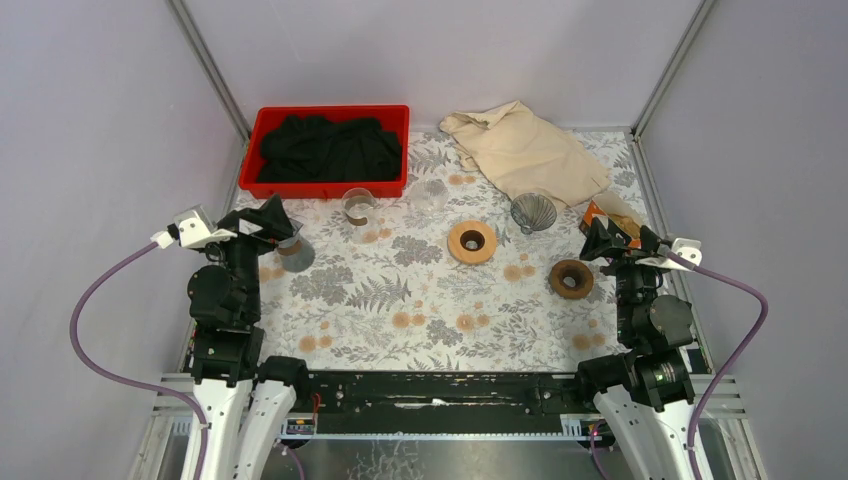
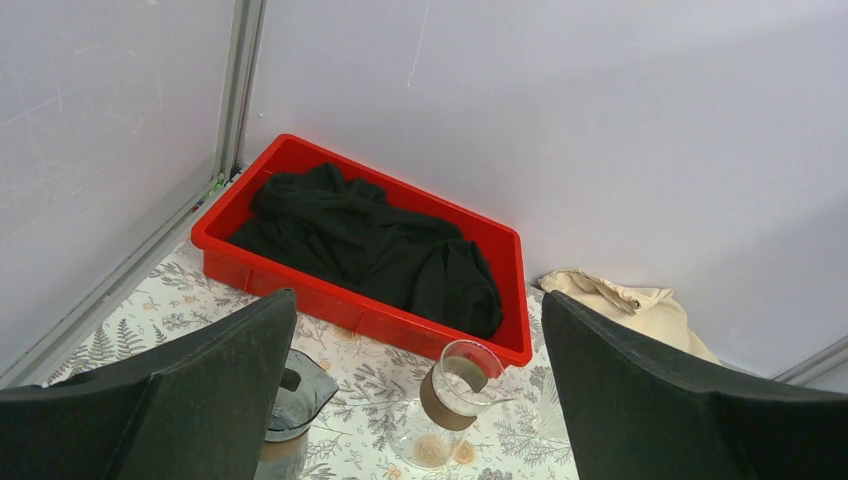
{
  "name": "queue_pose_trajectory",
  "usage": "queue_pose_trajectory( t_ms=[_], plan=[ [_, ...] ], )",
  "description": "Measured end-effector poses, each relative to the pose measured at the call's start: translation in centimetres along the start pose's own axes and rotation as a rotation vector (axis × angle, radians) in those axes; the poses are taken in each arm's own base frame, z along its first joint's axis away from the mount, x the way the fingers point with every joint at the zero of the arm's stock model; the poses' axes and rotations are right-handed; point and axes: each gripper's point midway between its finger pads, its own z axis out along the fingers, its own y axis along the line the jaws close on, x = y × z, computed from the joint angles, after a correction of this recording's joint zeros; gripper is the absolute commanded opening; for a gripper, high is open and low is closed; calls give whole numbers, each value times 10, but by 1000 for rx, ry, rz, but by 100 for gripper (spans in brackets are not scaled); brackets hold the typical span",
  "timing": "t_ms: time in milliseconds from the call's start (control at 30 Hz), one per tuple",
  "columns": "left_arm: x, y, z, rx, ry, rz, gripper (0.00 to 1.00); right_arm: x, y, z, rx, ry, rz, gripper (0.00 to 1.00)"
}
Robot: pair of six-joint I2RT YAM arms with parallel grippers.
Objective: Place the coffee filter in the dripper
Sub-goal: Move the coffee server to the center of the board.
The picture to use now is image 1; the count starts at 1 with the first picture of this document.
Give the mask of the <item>orange coffee filter box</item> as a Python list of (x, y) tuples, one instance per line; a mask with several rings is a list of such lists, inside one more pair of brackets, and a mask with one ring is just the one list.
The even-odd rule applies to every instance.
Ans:
[(599, 219), (607, 230), (621, 238), (628, 247), (641, 248), (641, 227), (644, 218), (613, 192), (595, 195), (579, 223), (579, 230), (588, 236), (594, 219)]

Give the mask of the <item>glass coffee carafe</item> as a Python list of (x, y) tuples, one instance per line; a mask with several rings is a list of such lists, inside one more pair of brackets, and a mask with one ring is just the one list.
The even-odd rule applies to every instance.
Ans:
[(293, 235), (281, 240), (276, 248), (282, 266), (287, 272), (303, 272), (315, 261), (315, 250), (312, 244), (303, 237), (301, 230), (301, 226), (296, 227)]

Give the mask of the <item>light wooden ring holder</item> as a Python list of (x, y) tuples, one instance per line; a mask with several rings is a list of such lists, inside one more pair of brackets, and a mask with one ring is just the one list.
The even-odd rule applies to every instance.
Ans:
[(447, 237), (451, 256), (466, 265), (480, 265), (493, 258), (497, 237), (492, 227), (478, 220), (466, 220), (454, 225)]

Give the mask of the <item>clear glass dripper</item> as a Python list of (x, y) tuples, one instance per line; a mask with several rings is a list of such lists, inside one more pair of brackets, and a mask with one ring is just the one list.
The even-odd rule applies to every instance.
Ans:
[(420, 211), (438, 211), (448, 200), (448, 189), (442, 180), (421, 180), (410, 188), (409, 199)]

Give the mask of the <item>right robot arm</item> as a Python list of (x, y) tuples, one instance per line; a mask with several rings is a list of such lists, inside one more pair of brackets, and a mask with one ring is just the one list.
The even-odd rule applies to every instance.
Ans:
[(609, 262), (602, 271), (615, 279), (617, 341), (625, 350), (579, 363), (575, 402), (601, 414), (635, 478), (711, 478), (700, 435), (689, 424), (695, 390), (682, 350), (695, 341), (692, 306), (660, 291), (666, 272), (701, 263), (700, 241), (662, 239), (642, 226), (644, 244), (633, 246), (605, 217), (581, 230), (581, 260)]

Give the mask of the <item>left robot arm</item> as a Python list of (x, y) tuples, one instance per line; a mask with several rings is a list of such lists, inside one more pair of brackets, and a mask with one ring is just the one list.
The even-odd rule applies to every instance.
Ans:
[(195, 405), (181, 476), (258, 479), (286, 416), (310, 397), (303, 360), (259, 359), (265, 336), (258, 325), (259, 259), (296, 240), (300, 226), (278, 195), (217, 222), (199, 207), (175, 222), (180, 247), (207, 259), (187, 285)]

